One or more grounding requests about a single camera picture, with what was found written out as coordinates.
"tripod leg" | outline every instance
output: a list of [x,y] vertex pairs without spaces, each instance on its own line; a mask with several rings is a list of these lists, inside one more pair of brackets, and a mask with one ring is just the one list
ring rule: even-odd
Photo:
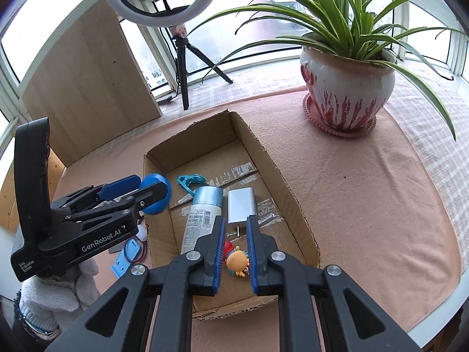
[[179,83],[181,84],[182,106],[184,110],[189,108],[189,95],[187,92],[187,70],[186,70],[186,47],[177,48],[177,71]]
[[[203,62],[205,62],[208,66],[210,66],[210,67],[215,66],[215,64],[205,54],[203,54],[198,48],[196,48],[195,46],[188,43],[187,48],[191,52],[193,52],[197,57],[199,57],[201,60],[203,60]],[[228,76],[224,72],[222,72],[218,67],[214,67],[213,69],[225,81],[227,81],[228,83],[233,83],[233,81],[231,79],[229,79]]]

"orange octopus toy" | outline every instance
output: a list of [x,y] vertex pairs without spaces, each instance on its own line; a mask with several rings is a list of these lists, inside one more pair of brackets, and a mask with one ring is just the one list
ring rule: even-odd
[[225,241],[224,260],[231,274],[245,277],[249,274],[249,255],[247,251],[239,250],[239,246],[233,247],[229,241]]

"white and red pot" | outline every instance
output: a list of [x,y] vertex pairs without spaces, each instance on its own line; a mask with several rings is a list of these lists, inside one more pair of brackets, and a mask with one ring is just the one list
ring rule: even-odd
[[[387,50],[381,58],[395,62]],[[356,131],[373,120],[394,89],[394,70],[303,47],[301,74],[322,121]]]

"barcode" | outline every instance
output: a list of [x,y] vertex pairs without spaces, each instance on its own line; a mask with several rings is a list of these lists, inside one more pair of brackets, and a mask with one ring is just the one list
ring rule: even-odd
[[202,227],[204,228],[209,228],[210,227],[210,212],[208,210],[205,211],[205,214],[203,215],[203,225]]

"wood panel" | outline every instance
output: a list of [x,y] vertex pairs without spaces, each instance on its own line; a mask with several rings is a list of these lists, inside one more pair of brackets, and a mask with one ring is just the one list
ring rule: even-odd
[[[15,233],[20,222],[18,208],[16,207],[15,179],[13,172],[14,160],[6,173],[5,180],[0,190],[0,226]],[[47,179],[49,183],[49,200],[52,201],[60,177],[65,169],[64,164],[57,155],[51,150],[49,155],[49,164],[47,166]]]
[[67,167],[161,116],[105,0],[98,0],[56,40],[21,98],[33,119],[49,117],[51,148]]

